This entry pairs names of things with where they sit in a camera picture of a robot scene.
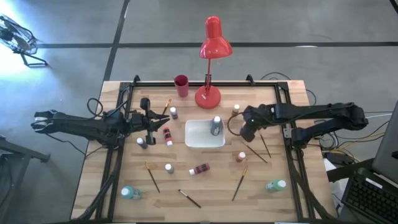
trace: wooden tabletop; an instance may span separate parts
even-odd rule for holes
[[[308,105],[303,81],[287,81],[290,97],[295,105]],[[105,111],[116,106],[120,82],[105,82],[100,101]],[[173,146],[167,147],[160,129],[154,133],[157,144],[143,150],[136,144],[138,137],[144,137],[145,131],[132,133],[126,139],[123,163],[118,186],[114,221],[115,222],[271,222],[297,221],[294,207],[289,170],[285,155],[282,133],[279,126],[261,130],[272,159],[259,137],[248,143],[268,163],[261,161],[241,142],[241,137],[233,136],[227,131],[226,144],[221,149],[189,149],[185,143],[185,122],[191,119],[211,119],[220,116],[227,122],[235,104],[241,106],[241,111],[248,105],[258,106],[261,103],[276,103],[274,89],[271,87],[220,87],[221,103],[215,109],[205,110],[195,103],[195,90],[190,88],[186,98],[179,98],[173,87],[143,87],[134,88],[131,109],[143,112],[139,108],[140,99],[148,97],[152,110],[162,113],[169,98],[170,106],[176,107],[177,120],[170,120],[165,126],[170,128]],[[231,129],[238,133],[243,118],[238,116],[231,122]],[[298,121],[298,126],[313,125],[313,121]],[[88,152],[100,145],[90,142]],[[246,153],[245,161],[235,160],[239,152]],[[100,189],[103,175],[106,150],[101,149],[86,159],[72,211],[72,218],[81,215],[91,203]],[[159,186],[156,190],[150,175],[145,168],[148,162],[154,179]],[[311,191],[315,194],[326,210],[335,215],[331,198],[331,190],[323,165],[322,155],[318,147],[308,146],[304,150],[304,161],[307,168]],[[166,164],[174,166],[174,174],[168,174],[164,169]],[[188,172],[196,166],[209,163],[210,170],[191,176]],[[240,190],[232,202],[234,191],[241,178],[244,167],[248,166],[246,176]],[[283,179],[287,188],[282,192],[269,193],[265,185],[274,180]],[[138,188],[142,199],[131,200],[122,198],[121,189],[125,185]],[[182,189],[191,196],[201,208],[178,192]],[[110,190],[104,204],[104,214],[108,211]],[[304,213],[305,199],[300,194]]]

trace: paint bottle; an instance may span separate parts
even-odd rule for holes
[[[211,129],[210,129],[210,133],[214,136],[217,136],[220,131],[221,131],[221,118],[219,116],[215,116],[212,120],[211,120]]]
[[[141,191],[138,189],[134,189],[130,186],[124,186],[121,191],[122,197],[127,199],[141,199]]]
[[[170,114],[172,115],[173,119],[177,119],[178,118],[177,109],[175,109],[174,107],[170,108]]]
[[[241,106],[239,106],[239,105],[234,105],[234,108],[232,109],[232,116],[238,115],[239,109],[240,109],[240,108],[241,108]]]
[[[166,164],[166,166],[164,166],[164,168],[166,169],[166,171],[167,171],[169,174],[173,174],[173,173],[174,173],[174,167],[172,167],[171,164]]]
[[[195,167],[194,169],[190,169],[189,174],[196,175],[196,174],[200,174],[201,172],[204,172],[206,170],[210,170],[209,164],[203,164],[203,165]]]
[[[164,139],[166,140],[166,145],[172,146],[173,145],[172,135],[170,134],[170,129],[168,127],[163,128],[163,135]]]
[[[137,144],[141,146],[142,149],[148,148],[148,144],[142,138],[137,138]]]
[[[238,155],[236,155],[236,162],[242,162],[246,158],[246,153],[240,152]]]
[[[273,180],[266,185],[268,192],[278,192],[286,189],[286,181],[284,180]]]

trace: red desk lamp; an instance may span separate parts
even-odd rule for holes
[[[195,95],[198,106],[204,109],[215,108],[221,101],[221,93],[211,85],[210,63],[213,58],[227,57],[232,54],[232,47],[224,39],[221,31],[221,20],[218,16],[210,16],[205,22],[206,40],[200,47],[200,57],[207,58],[208,68],[206,84],[201,86]]]

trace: white tray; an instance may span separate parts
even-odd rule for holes
[[[210,133],[211,120],[189,120],[185,123],[185,144],[192,149],[219,149],[225,145],[224,122],[219,135]]]

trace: gray floor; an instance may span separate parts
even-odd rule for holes
[[[124,0],[0,0],[0,12],[31,29],[45,44],[112,43]],[[388,0],[132,0],[120,42],[201,42],[206,16],[217,14],[232,42],[385,42],[398,40],[398,15]],[[68,144],[36,134],[34,112],[55,109],[89,116],[86,101],[98,97],[111,49],[39,49],[48,68],[27,68],[0,46],[0,134],[14,143],[51,153],[47,164],[32,161],[10,223],[68,220],[83,158]],[[199,50],[118,49],[110,80],[170,80],[186,74],[202,80],[206,61]],[[260,79],[282,72],[305,80],[318,104],[353,101],[366,111],[391,110],[397,101],[397,47],[234,48],[213,62],[216,80]],[[388,117],[341,136],[363,136]],[[80,149],[87,141],[66,134]],[[349,149],[360,159],[379,141]]]

